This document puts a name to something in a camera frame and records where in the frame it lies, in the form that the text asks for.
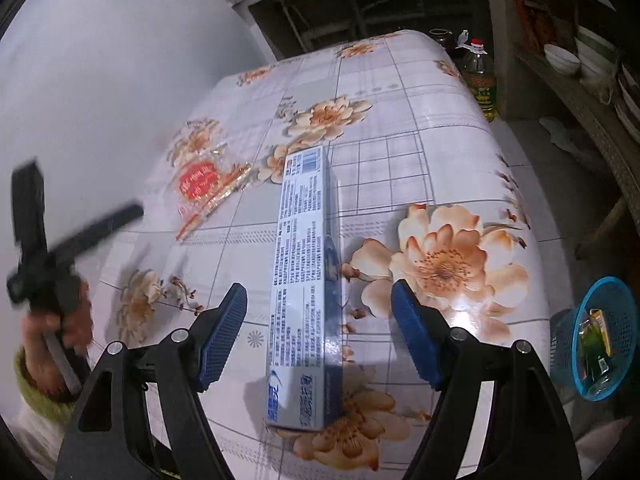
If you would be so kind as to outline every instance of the table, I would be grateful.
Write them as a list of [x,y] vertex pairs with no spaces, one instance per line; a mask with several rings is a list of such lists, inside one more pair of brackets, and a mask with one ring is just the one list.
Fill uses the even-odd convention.
[[[201,121],[185,126],[144,185],[145,218],[114,237],[92,286],[90,357],[95,362],[121,337],[156,343],[242,283],[246,320],[221,379],[200,396],[236,478],[402,477],[437,394],[417,376],[390,316],[394,279],[407,278],[423,304],[481,340],[529,340],[548,366],[548,304],[520,192],[484,115],[434,41],[407,30],[230,76],[191,119]],[[167,191],[172,160],[220,139],[259,168],[255,182],[178,243],[180,218]],[[313,440],[276,434],[263,422],[281,164],[298,144],[327,145],[340,183],[343,272],[351,278],[343,279],[345,406],[363,418],[331,429],[357,436],[354,449],[328,431]],[[175,276],[186,295],[172,285]],[[142,330],[123,333],[119,313],[134,300],[154,312],[146,311]],[[491,396],[486,384],[463,473],[478,464]],[[154,385],[147,399],[152,432],[169,444]]]

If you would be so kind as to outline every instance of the plastic bag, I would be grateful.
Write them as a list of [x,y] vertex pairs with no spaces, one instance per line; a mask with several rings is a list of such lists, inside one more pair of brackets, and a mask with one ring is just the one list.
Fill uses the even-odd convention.
[[555,117],[542,117],[538,120],[542,127],[551,134],[551,142],[564,152],[573,155],[582,167],[591,173],[609,176],[611,170],[598,150],[589,139],[589,134],[581,128],[568,130]]
[[226,144],[191,158],[178,168],[167,192],[173,196],[181,218],[175,235],[184,240],[197,229],[233,192],[244,187],[252,165],[234,156]]

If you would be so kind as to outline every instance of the grid pattern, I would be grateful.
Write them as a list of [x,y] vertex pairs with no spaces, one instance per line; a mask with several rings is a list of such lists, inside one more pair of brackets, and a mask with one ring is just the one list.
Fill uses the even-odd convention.
[[420,137],[410,133],[332,147],[340,215],[390,211],[431,200],[431,180]]

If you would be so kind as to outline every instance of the toothpaste box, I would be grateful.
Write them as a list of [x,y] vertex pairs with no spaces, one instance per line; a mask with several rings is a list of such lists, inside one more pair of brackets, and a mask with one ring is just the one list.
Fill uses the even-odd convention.
[[287,157],[271,282],[268,424],[320,430],[342,409],[337,197],[326,148]]

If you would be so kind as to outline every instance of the plastic bottle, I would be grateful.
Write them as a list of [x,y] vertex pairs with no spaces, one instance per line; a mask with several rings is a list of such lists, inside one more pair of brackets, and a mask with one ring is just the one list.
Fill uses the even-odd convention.
[[462,75],[466,85],[478,101],[487,121],[495,117],[495,89],[497,81],[494,62],[485,52],[482,40],[471,40],[471,46],[462,61]]

